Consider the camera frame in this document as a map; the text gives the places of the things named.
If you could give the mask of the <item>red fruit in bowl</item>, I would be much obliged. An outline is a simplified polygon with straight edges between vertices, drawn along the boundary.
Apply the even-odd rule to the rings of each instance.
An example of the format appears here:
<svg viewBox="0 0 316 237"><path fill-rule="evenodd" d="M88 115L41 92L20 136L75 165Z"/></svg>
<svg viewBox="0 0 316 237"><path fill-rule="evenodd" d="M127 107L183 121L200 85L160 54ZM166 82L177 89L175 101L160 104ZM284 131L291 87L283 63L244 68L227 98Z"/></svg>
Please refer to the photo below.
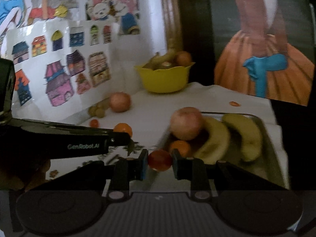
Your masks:
<svg viewBox="0 0 316 237"><path fill-rule="evenodd" d="M191 65L192 59L190 53L186 51L180 51L176 54L176 63L179 66L187 67Z"/></svg>

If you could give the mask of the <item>yellow-green banana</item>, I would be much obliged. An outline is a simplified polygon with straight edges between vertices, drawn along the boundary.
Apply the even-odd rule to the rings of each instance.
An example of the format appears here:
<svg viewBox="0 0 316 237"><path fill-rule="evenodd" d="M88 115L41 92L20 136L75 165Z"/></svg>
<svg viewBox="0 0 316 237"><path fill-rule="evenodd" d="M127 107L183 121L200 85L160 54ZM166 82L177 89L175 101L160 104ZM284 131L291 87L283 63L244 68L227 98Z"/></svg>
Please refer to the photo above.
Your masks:
<svg viewBox="0 0 316 237"><path fill-rule="evenodd" d="M217 161L222 160L228 151L230 132L223 122L213 117L204 117L204 121L209 138L193 154L193 157L201 159L205 164L214 165Z"/></svg>
<svg viewBox="0 0 316 237"><path fill-rule="evenodd" d="M241 138L241 153L245 162L255 161L261 156L263 137L256 123L244 115L227 113L222 121L236 130Z"/></svg>

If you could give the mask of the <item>houses drawing paper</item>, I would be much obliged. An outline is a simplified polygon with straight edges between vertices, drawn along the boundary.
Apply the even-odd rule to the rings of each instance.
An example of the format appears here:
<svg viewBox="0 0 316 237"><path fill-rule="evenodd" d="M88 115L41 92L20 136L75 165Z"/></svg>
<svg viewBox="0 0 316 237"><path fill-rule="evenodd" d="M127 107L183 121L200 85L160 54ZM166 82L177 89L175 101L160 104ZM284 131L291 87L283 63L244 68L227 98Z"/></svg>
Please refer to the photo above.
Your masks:
<svg viewBox="0 0 316 237"><path fill-rule="evenodd" d="M8 31L14 117L63 121L123 91L117 34L115 23L70 20Z"/></svg>

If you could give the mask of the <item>kiwi in bowl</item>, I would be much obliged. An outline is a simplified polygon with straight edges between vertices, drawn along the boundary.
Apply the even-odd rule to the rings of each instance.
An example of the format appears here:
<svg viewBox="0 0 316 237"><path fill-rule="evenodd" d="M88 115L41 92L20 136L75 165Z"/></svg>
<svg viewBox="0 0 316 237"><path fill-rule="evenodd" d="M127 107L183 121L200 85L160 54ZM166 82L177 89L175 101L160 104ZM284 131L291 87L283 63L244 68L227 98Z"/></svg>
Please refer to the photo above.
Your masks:
<svg viewBox="0 0 316 237"><path fill-rule="evenodd" d="M171 62L163 62L157 66L158 70L167 70L175 67L175 65Z"/></svg>

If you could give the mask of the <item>brown wooden frame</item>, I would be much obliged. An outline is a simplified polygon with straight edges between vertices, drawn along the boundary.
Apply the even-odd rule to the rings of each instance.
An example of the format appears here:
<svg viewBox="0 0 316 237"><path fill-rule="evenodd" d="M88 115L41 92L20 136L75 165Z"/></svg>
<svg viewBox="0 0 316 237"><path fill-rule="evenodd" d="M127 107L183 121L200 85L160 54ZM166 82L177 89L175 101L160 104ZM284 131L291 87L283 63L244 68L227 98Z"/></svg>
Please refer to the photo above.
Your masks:
<svg viewBox="0 0 316 237"><path fill-rule="evenodd" d="M165 34L167 48L170 48L170 39L173 40L174 48L177 51L183 49L181 15L178 0L161 0L163 20L165 24Z"/></svg>

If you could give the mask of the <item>metal tray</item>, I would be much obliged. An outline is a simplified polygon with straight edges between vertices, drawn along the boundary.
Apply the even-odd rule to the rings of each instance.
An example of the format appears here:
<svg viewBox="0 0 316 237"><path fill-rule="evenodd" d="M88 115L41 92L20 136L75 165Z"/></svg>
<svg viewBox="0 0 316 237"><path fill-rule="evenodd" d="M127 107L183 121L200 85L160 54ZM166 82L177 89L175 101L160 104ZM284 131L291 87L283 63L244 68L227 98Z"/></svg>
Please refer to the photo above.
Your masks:
<svg viewBox="0 0 316 237"><path fill-rule="evenodd" d="M219 113L219 112L203 112L202 115L204 117L213 117L221 122L223 115L227 113ZM255 115L250 115L246 113L241 113L240 115L244 115L252 119L256 125L259 127L262 137L263 137L263 144L262 144L262 153L259 158L252 162L245 162L243 160L243 156L241 153L241 141L242 138L240 134L224 123L229 132L230 132L230 144L226 155L223 157L222 161L228 161L233 165L237 165L250 173L253 173L261 178L264 178L274 184L279 186L288 188L288 170L286 166L281 166L278 160L277 153L273 147L271 139L266 131L264 122ZM209 138L208 130L204 127L199 135L194 139L189 141L189 145L191 146L192 156L193 154L201 148L205 142Z"/></svg>

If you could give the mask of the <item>small red tomato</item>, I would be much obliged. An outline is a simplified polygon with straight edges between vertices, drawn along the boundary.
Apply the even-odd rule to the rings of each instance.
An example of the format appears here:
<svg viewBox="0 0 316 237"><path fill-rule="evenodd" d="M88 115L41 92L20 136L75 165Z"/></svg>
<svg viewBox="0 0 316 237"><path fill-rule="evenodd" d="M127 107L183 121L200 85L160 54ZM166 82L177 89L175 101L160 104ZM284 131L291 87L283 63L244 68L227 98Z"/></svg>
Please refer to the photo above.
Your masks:
<svg viewBox="0 0 316 237"><path fill-rule="evenodd" d="M99 128L100 124L99 124L99 121L97 119L92 119L89 122L89 126L92 128Z"/></svg>
<svg viewBox="0 0 316 237"><path fill-rule="evenodd" d="M156 171L166 171L171 167L171 155L161 149L155 150L148 155L148 165Z"/></svg>

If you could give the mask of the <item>banana in bowl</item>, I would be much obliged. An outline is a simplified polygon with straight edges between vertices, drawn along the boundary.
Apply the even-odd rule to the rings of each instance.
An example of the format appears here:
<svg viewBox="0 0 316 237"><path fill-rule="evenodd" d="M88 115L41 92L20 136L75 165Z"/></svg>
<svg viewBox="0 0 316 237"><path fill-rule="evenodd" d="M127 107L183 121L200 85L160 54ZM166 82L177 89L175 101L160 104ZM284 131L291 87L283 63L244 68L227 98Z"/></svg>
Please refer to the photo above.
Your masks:
<svg viewBox="0 0 316 237"><path fill-rule="evenodd" d="M175 49L169 49L166 54L160 55L159 52L155 54L144 66L145 69L157 70L163 63L171 62L176 56Z"/></svg>

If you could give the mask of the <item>girl with teddy drawing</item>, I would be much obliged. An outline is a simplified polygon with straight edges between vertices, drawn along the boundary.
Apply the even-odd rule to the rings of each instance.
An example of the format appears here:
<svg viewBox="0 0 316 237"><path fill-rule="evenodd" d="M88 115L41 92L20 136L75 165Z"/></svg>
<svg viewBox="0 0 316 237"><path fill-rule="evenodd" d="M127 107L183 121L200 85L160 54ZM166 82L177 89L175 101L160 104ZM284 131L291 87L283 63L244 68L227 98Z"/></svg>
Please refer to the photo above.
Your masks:
<svg viewBox="0 0 316 237"><path fill-rule="evenodd" d="M87 0L85 9L90 20L118 23L121 35L140 33L138 0Z"/></svg>

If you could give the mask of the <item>orange tangerine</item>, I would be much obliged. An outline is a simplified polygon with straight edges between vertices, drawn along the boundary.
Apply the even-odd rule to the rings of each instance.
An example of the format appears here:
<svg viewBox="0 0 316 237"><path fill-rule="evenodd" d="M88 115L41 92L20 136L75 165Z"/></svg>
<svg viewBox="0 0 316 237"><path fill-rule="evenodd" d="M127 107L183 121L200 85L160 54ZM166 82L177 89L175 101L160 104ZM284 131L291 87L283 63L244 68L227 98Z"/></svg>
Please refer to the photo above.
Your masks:
<svg viewBox="0 0 316 237"><path fill-rule="evenodd" d="M113 128L114 132L120 132L120 133L128 133L130 137L133 136L133 131L130 125L126 123L119 123Z"/></svg>
<svg viewBox="0 0 316 237"><path fill-rule="evenodd" d="M186 142L182 140L174 141L169 146L169 153L172 153L173 150L177 149L180 155L184 158L191 157L191 146Z"/></svg>

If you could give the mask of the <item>boy with fan drawing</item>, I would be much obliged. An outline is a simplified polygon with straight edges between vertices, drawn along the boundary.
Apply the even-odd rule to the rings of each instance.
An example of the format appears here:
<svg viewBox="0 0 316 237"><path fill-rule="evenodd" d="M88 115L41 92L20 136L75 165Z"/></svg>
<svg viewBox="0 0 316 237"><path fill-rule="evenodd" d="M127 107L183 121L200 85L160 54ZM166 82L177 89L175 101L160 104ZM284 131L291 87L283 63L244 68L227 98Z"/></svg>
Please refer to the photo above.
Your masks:
<svg viewBox="0 0 316 237"><path fill-rule="evenodd" d="M1 57L6 57L7 31L46 20L82 20L82 0L1 0Z"/></svg>

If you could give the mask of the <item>large red apple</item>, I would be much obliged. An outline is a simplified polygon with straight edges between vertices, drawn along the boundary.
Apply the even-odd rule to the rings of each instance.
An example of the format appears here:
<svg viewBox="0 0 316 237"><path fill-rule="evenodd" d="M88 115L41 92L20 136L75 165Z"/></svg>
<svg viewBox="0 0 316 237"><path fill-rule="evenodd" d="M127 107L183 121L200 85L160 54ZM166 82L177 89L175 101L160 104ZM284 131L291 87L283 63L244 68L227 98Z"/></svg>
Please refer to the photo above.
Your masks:
<svg viewBox="0 0 316 237"><path fill-rule="evenodd" d="M170 132L183 141L189 141L197 137L203 127L203 116L194 107L181 108L175 111L170 118Z"/></svg>

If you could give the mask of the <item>girl in orange dress poster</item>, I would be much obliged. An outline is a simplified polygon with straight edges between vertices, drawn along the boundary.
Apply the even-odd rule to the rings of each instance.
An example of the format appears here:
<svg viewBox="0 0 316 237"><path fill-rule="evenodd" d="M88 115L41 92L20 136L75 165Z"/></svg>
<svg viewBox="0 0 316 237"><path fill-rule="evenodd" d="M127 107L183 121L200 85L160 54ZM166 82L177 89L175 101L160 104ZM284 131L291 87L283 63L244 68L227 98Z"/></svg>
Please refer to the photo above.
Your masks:
<svg viewBox="0 0 316 237"><path fill-rule="evenodd" d="M211 0L214 82L308 105L315 71L308 0Z"/></svg>

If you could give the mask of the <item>small red apple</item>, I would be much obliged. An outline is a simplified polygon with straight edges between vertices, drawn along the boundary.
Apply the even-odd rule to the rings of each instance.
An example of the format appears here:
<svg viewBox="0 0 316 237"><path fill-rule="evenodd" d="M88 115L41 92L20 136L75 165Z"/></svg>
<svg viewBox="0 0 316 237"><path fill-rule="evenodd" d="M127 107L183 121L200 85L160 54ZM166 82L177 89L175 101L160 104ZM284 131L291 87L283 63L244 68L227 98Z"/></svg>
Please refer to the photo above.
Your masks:
<svg viewBox="0 0 316 237"><path fill-rule="evenodd" d="M131 107L131 97L124 92L113 93L110 96L109 105L113 112L126 112Z"/></svg>

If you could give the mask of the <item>yellow fruit bowl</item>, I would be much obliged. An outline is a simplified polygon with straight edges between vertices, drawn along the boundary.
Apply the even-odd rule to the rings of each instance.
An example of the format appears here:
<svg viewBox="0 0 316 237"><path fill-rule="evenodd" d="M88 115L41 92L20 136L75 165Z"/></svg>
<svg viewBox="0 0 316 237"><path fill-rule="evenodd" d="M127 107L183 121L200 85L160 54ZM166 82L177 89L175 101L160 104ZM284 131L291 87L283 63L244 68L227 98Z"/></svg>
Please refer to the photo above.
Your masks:
<svg viewBox="0 0 316 237"><path fill-rule="evenodd" d="M136 65L134 69L138 72L146 91L167 94L180 91L187 86L190 69L194 64L157 70L146 69L144 65Z"/></svg>

